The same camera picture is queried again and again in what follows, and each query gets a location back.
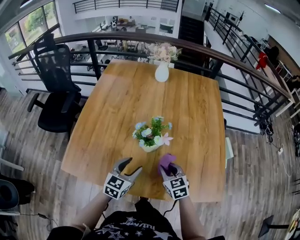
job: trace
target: black stand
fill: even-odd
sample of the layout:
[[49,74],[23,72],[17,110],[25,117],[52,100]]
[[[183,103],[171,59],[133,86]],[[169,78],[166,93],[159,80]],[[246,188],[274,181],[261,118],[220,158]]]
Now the black stand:
[[259,232],[258,238],[262,237],[263,235],[267,234],[270,229],[288,229],[289,225],[272,225],[274,215],[266,218],[262,223],[261,231]]

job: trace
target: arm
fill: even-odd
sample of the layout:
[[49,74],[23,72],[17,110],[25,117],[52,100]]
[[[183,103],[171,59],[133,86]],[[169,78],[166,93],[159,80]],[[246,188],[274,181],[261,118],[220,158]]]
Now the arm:
[[84,232],[85,227],[83,224],[85,224],[93,230],[110,200],[109,196],[100,192],[88,205],[80,210],[75,219],[73,219],[71,226]]
[[179,199],[181,233],[184,240],[206,240],[204,229],[190,197]]

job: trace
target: window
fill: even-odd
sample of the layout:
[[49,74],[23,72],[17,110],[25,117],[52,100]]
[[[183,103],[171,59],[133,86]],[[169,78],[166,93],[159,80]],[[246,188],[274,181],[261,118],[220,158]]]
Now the window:
[[[29,13],[5,32],[6,40],[16,53],[37,40],[43,33],[58,23],[54,1]],[[60,28],[52,31],[54,38],[61,37]]]
[[51,28],[55,24],[57,24],[54,2],[49,2],[48,4],[44,5],[44,11],[45,11],[48,28]]
[[6,31],[5,36],[13,53],[16,53],[26,47],[17,23]]
[[27,46],[47,31],[41,7],[22,18],[19,23]]

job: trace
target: chair armrest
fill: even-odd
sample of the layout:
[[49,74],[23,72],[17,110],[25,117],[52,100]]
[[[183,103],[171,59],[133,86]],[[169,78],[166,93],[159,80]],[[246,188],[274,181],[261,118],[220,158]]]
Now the chair armrest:
[[70,109],[71,105],[73,104],[73,102],[75,100],[75,97],[76,97],[76,92],[69,92],[67,94],[65,103],[61,109],[61,113],[66,113]]
[[42,102],[38,101],[38,96],[39,96],[39,93],[36,93],[35,95],[33,95],[32,99],[31,99],[31,101],[28,105],[28,108],[27,108],[28,112],[32,111],[32,108],[33,108],[34,105],[37,105],[41,108],[44,107],[44,104]]

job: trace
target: flower vase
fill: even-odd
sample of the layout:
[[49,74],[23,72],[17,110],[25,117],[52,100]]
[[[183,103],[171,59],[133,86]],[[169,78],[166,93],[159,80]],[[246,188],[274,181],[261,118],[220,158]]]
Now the flower vase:
[[161,61],[158,68],[155,71],[155,79],[158,82],[165,82],[168,80],[169,77],[169,63],[166,61]]
[[149,147],[149,146],[142,146],[141,148],[142,148],[145,152],[153,152],[153,151],[155,151],[156,149],[158,149],[159,147],[160,147],[159,145],[155,144],[155,145],[153,145],[153,146],[151,146],[151,147]]

